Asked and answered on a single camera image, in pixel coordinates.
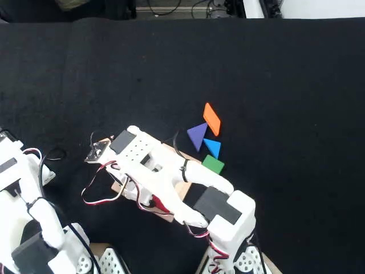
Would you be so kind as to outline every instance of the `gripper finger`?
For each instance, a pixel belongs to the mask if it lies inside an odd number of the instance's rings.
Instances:
[[[187,162],[185,177],[189,182],[214,187],[228,195],[234,191],[233,185],[227,179],[195,161]]]
[[[199,212],[193,210],[178,196],[168,171],[152,172],[139,164],[127,164],[124,162],[125,171],[129,177],[146,188],[150,193],[158,197],[174,214],[174,218],[181,224],[187,223],[195,227],[207,227],[208,223]]]

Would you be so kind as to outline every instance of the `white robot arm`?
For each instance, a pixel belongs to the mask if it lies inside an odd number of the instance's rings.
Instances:
[[[62,228],[51,204],[42,199],[40,151],[22,151],[22,147],[21,141],[0,128],[0,263],[14,273],[75,274],[79,258],[88,253],[69,227]],[[25,154],[33,151],[39,158]],[[46,166],[42,175],[43,185],[55,177]],[[32,219],[42,231],[21,243],[24,227]],[[89,244],[82,227],[72,226]]]
[[[137,201],[141,209],[148,211],[146,206],[155,195],[176,221],[187,225],[189,232],[190,225],[206,228],[205,233],[195,235],[209,239],[209,260],[201,273],[270,273],[255,258],[261,254],[250,246],[256,224],[254,200],[235,191],[222,176],[176,152],[138,127],[129,126],[112,142],[94,143],[86,161],[106,167],[122,184],[123,193],[119,195]],[[194,209],[175,191],[181,181],[207,187]],[[248,250],[253,251],[255,260],[246,265]]]

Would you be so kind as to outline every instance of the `blue triangle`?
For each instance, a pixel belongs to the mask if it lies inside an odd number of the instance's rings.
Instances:
[[[203,142],[203,138],[207,127],[208,124],[204,123],[200,124],[199,126],[192,127],[190,130],[187,130],[187,133],[190,137],[190,140],[193,142],[196,151],[200,150],[201,143]]]
[[[208,147],[210,153],[214,156],[214,158],[218,159],[219,150],[221,149],[221,142],[204,138],[204,143]]]

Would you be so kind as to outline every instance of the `black tablecloth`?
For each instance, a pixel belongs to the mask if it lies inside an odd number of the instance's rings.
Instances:
[[[205,102],[222,120],[222,174],[255,199],[268,257],[284,273],[365,272],[364,19],[86,19],[0,25],[0,36],[0,125],[68,151],[46,194],[133,273],[193,273],[206,241],[129,200],[84,205],[89,135],[135,124],[168,139],[202,123]],[[207,153],[185,133],[179,148]]]

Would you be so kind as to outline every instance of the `foam block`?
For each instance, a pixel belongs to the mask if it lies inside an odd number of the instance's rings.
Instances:
[[[204,138],[207,127],[208,127],[207,123],[204,123],[204,124],[200,124],[199,126],[192,127],[191,129],[187,130],[190,140],[193,142],[195,149],[198,152],[199,152],[201,144],[203,142],[203,138]]]
[[[205,157],[204,161],[201,164],[211,171],[215,172],[216,174],[220,174],[224,167],[223,162],[217,160],[214,157],[211,157],[209,154]]]
[[[221,142],[209,140],[204,138],[204,143],[208,147],[210,153],[218,159],[219,150],[221,149]]]
[[[208,123],[208,126],[213,131],[214,135],[218,136],[221,128],[221,121],[209,103],[205,104],[203,118]]]

